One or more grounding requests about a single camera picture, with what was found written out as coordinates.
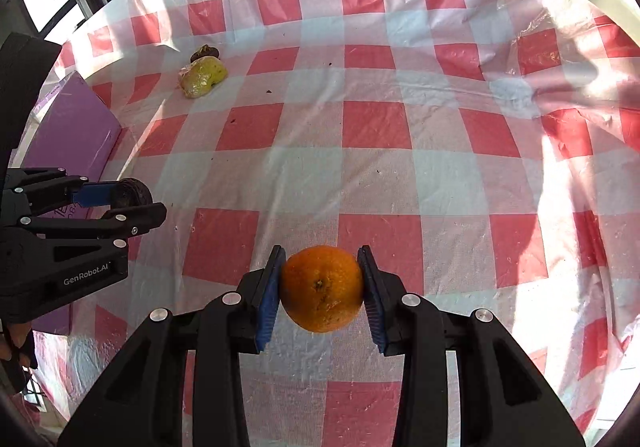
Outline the person left hand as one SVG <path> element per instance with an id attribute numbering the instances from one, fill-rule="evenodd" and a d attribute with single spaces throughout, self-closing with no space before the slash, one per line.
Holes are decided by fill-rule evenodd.
<path id="1" fill-rule="evenodd" d="M 32 323 L 3 323 L 1 330 L 0 357 L 2 360 L 17 360 L 22 367 L 32 367 L 34 356 L 27 352 L 27 340 L 32 332 Z"/>

